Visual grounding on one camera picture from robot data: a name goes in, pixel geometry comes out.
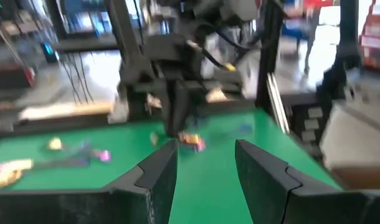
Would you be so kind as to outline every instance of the black cable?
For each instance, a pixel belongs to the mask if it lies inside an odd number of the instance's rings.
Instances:
[[[78,79],[79,79],[80,85],[81,85],[81,87],[82,87],[83,95],[85,96],[86,103],[89,103],[88,96],[86,95],[86,92],[85,92],[85,87],[84,87],[84,85],[83,85],[82,79],[81,79],[80,74],[79,74],[79,70],[78,70],[78,67],[77,67],[77,62],[75,61],[75,56],[72,55],[72,58],[73,58],[73,60],[74,60],[74,68],[75,68],[75,71],[77,72],[77,76],[78,76]]]
[[[138,3],[136,2],[136,0],[133,0],[133,2],[135,4],[136,15],[138,17],[137,21],[138,21],[138,25],[139,25],[139,35],[140,35],[140,39],[141,39],[141,44],[144,45],[145,44],[145,40],[143,38],[143,28],[141,26],[140,13],[139,13],[139,9],[138,9]]]
[[[243,39],[244,39],[244,33],[243,33],[244,30],[243,30],[242,26],[240,26],[239,28],[240,28],[240,32],[239,32],[239,36],[237,38],[239,40],[239,43],[242,43]]]
[[[92,97],[92,94],[90,93],[89,91],[89,87],[88,87],[88,81],[86,80],[86,74],[85,74],[85,69],[83,67],[83,62],[82,62],[82,55],[81,53],[79,53],[79,60],[80,60],[80,66],[82,68],[82,75],[83,75],[83,80],[85,82],[85,88],[86,88],[86,91],[89,95],[89,98],[91,99],[91,101],[94,103],[95,101],[93,100],[93,97]]]
[[[257,50],[257,49],[259,49],[257,47],[246,47],[246,46],[243,46],[243,45],[240,45],[240,44],[234,42],[230,37],[228,37],[225,33],[223,33],[223,31],[221,31],[219,29],[216,29],[212,24],[209,24],[207,22],[203,22],[201,25],[213,28],[214,31],[219,35],[219,37],[222,37],[222,39],[224,39],[228,44],[230,44],[231,46],[235,47],[237,50],[239,50],[241,52],[246,52],[246,51],[249,51],[249,50]]]
[[[235,58],[234,62],[232,63],[234,66],[238,65],[239,62],[244,58],[246,57],[248,54],[251,54],[252,52],[256,51],[256,50],[263,50],[263,49],[266,49],[267,47],[269,47],[271,44],[273,43],[272,40],[268,40],[267,43],[259,48],[255,48],[255,49],[251,49],[251,50],[248,50],[246,52],[241,52],[239,53],[239,55]]]
[[[201,50],[201,53],[211,62],[213,63],[216,67],[220,69],[227,70],[227,67],[221,63],[219,63],[214,56],[212,56],[204,47]]]
[[[72,76],[71,76],[71,68],[69,67],[70,71],[68,71],[65,62],[62,60],[61,63],[62,63],[62,65],[63,65],[63,67],[64,67],[65,72],[67,73],[68,79],[70,80],[70,83],[71,83],[71,86],[72,86],[72,96],[73,96],[73,98],[74,98],[74,102],[75,102],[75,104],[78,104],[78,103],[77,103],[77,100],[75,99],[75,94],[76,94],[77,97],[78,97],[78,101],[79,101],[79,103],[82,104],[82,102],[81,102],[81,100],[80,100],[80,97],[79,97],[79,94],[78,94],[78,91],[77,91],[77,88],[75,87],[74,80],[72,79]]]

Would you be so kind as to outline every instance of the purple object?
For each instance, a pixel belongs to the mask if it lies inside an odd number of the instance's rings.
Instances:
[[[102,162],[111,162],[111,153],[108,150],[95,151],[95,157],[99,158]]]

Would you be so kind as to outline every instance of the pink object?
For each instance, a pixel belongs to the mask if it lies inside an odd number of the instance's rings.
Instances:
[[[111,162],[111,153],[108,150],[96,152],[95,154],[102,162]]]
[[[200,139],[200,143],[196,147],[197,147],[197,152],[202,152],[203,150],[205,150],[206,146],[205,146],[204,140]]]

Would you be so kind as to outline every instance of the metal pole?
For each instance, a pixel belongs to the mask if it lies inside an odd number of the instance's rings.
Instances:
[[[280,126],[280,129],[283,131],[283,133],[287,134],[290,132],[290,128],[288,125],[287,117],[285,116],[285,110],[282,99],[280,97],[280,92],[278,90],[276,78],[271,73],[268,74],[267,85],[275,120]]]
[[[0,36],[2,37],[4,43],[6,44],[7,48],[9,49],[11,55],[13,56],[14,60],[19,64],[23,65],[24,62],[21,60],[18,52],[15,50],[15,47],[10,39],[10,34],[4,30],[4,27],[0,26]]]
[[[268,74],[274,73],[276,69],[278,40],[283,24],[283,14],[272,0],[264,2],[260,19],[262,20],[265,35],[262,36],[261,41],[262,44],[268,43],[268,47],[260,52],[257,99],[255,102],[269,113],[271,104],[267,94],[267,78]]]

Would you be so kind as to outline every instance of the black vertical post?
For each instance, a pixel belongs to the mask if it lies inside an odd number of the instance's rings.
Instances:
[[[359,1],[340,1],[340,45],[358,43]]]
[[[266,0],[265,5],[262,7],[264,35],[261,41],[262,45],[268,44],[268,47],[262,49],[260,54],[257,99],[255,104],[270,113],[272,106],[268,93],[267,77],[269,73],[273,73],[276,69],[278,41],[283,24],[283,14],[272,0]]]
[[[67,32],[64,28],[63,19],[61,18],[57,1],[60,0],[45,0],[44,2],[46,3],[47,11],[49,12],[49,16],[58,40],[64,40],[67,38]]]
[[[320,100],[345,98],[346,69],[358,67],[361,62],[358,42],[359,0],[340,2],[340,42],[337,45],[334,64],[323,75],[317,88]]]

